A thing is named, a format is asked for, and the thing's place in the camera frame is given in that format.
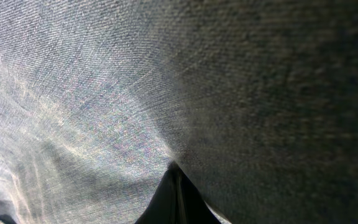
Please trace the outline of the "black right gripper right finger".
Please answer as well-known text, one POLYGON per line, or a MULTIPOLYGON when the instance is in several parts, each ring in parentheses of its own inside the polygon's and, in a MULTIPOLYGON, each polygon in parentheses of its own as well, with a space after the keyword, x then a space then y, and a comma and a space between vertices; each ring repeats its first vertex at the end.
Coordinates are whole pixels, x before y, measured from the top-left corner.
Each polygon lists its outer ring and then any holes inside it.
POLYGON ((179 168, 176 168, 177 223, 220 224, 204 202, 198 189, 179 168))

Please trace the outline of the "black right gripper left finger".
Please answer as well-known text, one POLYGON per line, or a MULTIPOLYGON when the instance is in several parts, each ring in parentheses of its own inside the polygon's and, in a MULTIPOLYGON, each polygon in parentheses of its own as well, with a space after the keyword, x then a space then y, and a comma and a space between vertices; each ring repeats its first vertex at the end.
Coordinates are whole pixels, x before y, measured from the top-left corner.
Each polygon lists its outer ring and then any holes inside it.
POLYGON ((176 224, 177 169, 176 163, 168 166, 149 205, 135 224, 176 224))

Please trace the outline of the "light blue denim jeans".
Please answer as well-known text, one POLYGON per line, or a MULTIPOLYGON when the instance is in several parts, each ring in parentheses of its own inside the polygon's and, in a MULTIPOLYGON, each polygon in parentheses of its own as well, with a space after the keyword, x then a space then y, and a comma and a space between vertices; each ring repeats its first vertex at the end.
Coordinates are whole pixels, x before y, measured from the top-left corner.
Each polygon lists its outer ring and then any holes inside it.
POLYGON ((358 1, 0 1, 0 223, 358 223, 358 1))

